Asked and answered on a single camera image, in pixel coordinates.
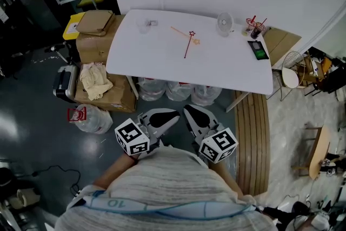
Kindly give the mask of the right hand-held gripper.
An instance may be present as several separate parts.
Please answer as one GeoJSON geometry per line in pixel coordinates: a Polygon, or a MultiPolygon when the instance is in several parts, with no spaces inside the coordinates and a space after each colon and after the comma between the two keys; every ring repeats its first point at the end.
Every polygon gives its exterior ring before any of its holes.
{"type": "Polygon", "coordinates": [[[215,115],[208,109],[187,104],[184,106],[184,116],[188,130],[194,138],[199,138],[196,142],[199,146],[200,158],[212,163],[219,163],[229,157],[237,148],[238,141],[230,128],[226,128],[221,123],[217,124],[215,115]]]}

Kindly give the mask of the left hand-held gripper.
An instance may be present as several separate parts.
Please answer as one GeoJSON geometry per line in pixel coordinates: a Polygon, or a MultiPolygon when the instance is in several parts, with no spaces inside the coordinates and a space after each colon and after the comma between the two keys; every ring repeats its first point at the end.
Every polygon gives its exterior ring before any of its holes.
{"type": "Polygon", "coordinates": [[[159,138],[180,118],[172,109],[151,109],[147,115],[127,119],[115,128],[116,140],[129,156],[152,152],[159,138]]]}

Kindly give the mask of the red star wand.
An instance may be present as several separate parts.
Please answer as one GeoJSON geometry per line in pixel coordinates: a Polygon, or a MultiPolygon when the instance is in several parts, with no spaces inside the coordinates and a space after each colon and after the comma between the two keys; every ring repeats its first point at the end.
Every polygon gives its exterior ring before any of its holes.
{"type": "Polygon", "coordinates": [[[194,31],[190,31],[190,32],[189,32],[189,41],[188,41],[188,45],[187,45],[186,50],[185,50],[184,58],[186,58],[186,56],[187,56],[187,53],[188,53],[190,44],[191,44],[191,42],[193,41],[192,38],[194,37],[194,35],[195,35],[195,32],[194,32],[194,31]]]}

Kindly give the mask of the orange star wand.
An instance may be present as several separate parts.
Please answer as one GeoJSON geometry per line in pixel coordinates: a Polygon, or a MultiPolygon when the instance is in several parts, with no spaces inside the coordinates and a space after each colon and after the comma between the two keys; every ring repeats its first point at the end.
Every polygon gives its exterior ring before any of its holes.
{"type": "Polygon", "coordinates": [[[171,28],[172,30],[175,30],[175,31],[178,32],[179,34],[183,35],[184,37],[191,38],[191,41],[193,42],[193,44],[195,44],[195,45],[199,45],[199,44],[200,44],[200,40],[194,38],[192,35],[185,34],[185,33],[179,31],[178,29],[176,29],[176,28],[174,28],[174,27],[170,27],[170,28],[171,28]]]}

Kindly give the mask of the clear plastic cup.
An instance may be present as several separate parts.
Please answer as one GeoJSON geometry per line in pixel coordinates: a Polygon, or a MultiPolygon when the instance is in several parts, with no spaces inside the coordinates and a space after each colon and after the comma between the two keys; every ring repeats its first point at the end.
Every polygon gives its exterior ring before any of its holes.
{"type": "Polygon", "coordinates": [[[150,21],[145,18],[139,18],[136,20],[136,25],[140,34],[147,34],[150,30],[150,21]]]}

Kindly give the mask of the person's right forearm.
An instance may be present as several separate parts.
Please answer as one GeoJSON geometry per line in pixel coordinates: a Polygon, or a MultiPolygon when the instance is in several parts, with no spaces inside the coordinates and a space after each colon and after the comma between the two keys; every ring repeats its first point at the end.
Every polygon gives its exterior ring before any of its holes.
{"type": "Polygon", "coordinates": [[[239,185],[233,179],[229,170],[227,169],[226,164],[223,161],[218,163],[210,162],[208,167],[209,169],[216,172],[224,180],[224,182],[230,187],[230,189],[237,193],[239,198],[242,198],[244,196],[239,185]]]}

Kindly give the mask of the person's left forearm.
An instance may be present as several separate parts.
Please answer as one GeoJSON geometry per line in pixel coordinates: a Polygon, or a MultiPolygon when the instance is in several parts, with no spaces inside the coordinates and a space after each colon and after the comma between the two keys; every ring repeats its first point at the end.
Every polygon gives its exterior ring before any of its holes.
{"type": "Polygon", "coordinates": [[[131,157],[124,153],[99,178],[94,180],[93,185],[107,189],[113,181],[134,165],[131,157]]]}

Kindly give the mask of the wrapped water jug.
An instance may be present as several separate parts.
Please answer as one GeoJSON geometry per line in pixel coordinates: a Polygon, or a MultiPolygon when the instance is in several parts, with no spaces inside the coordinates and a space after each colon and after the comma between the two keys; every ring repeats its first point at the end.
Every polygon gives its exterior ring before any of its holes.
{"type": "Polygon", "coordinates": [[[219,97],[222,88],[205,85],[194,85],[191,93],[191,101],[200,106],[210,106],[219,97]]]}
{"type": "Polygon", "coordinates": [[[192,84],[168,81],[165,94],[168,99],[181,102],[190,97],[192,89],[192,84]]]}
{"type": "Polygon", "coordinates": [[[139,96],[144,101],[156,101],[165,93],[167,82],[164,80],[138,78],[139,96]]]}

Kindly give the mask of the white table leg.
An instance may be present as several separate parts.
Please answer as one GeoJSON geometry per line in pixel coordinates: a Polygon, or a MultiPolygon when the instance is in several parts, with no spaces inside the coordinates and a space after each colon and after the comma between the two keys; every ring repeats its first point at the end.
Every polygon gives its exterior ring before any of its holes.
{"type": "Polygon", "coordinates": [[[231,111],[235,106],[237,106],[241,101],[243,101],[244,98],[247,97],[249,92],[242,92],[239,96],[235,98],[235,100],[226,108],[225,112],[228,113],[231,111]]]}
{"type": "Polygon", "coordinates": [[[126,75],[126,78],[127,78],[128,82],[129,82],[129,84],[130,84],[131,90],[133,91],[133,93],[134,93],[136,99],[138,100],[138,99],[139,99],[139,94],[138,94],[136,85],[135,85],[135,83],[134,83],[132,77],[126,75]]]}

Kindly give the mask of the wooden slatted bench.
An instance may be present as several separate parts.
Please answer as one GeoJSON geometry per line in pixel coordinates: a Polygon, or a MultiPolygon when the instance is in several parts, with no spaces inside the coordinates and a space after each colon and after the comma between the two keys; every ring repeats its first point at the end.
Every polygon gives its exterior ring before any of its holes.
{"type": "Polygon", "coordinates": [[[236,181],[245,195],[267,192],[270,174],[270,129],[265,95],[249,93],[235,107],[236,181]]]}

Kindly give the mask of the black device green screen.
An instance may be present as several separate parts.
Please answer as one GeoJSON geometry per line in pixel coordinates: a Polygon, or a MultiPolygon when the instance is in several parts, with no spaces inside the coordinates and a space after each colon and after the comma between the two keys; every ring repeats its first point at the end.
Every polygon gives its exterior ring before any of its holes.
{"type": "Polygon", "coordinates": [[[269,56],[267,55],[264,47],[260,41],[248,41],[249,46],[251,47],[256,59],[260,60],[268,60],[269,56]]]}

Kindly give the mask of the silver hard case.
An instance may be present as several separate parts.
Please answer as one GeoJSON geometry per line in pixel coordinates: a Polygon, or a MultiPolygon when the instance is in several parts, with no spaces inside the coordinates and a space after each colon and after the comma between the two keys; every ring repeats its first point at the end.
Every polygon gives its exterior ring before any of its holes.
{"type": "Polygon", "coordinates": [[[69,103],[75,102],[76,84],[79,68],[66,65],[59,68],[53,83],[53,95],[69,103]]]}

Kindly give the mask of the thin cardboard box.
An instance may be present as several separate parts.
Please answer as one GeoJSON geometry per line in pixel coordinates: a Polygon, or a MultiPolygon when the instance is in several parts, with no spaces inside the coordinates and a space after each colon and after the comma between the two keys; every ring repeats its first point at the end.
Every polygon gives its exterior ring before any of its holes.
{"type": "Polygon", "coordinates": [[[275,65],[302,38],[299,35],[270,27],[264,34],[271,65],[275,65]]]}

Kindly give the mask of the flat cardboard box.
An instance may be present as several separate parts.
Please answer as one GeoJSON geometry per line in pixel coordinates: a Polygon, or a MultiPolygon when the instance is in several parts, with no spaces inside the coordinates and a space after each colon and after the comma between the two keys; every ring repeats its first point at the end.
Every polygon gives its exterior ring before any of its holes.
{"type": "Polygon", "coordinates": [[[114,19],[110,10],[90,10],[85,12],[76,30],[86,35],[104,36],[114,19]]]}

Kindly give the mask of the yellow bin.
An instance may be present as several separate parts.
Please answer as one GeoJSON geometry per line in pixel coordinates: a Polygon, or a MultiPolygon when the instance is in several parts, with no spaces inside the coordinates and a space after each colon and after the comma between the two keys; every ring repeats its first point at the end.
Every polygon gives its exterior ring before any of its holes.
{"type": "Polygon", "coordinates": [[[84,16],[85,12],[80,12],[70,16],[70,20],[64,30],[63,39],[65,41],[76,39],[79,35],[77,31],[77,26],[84,16]]]}

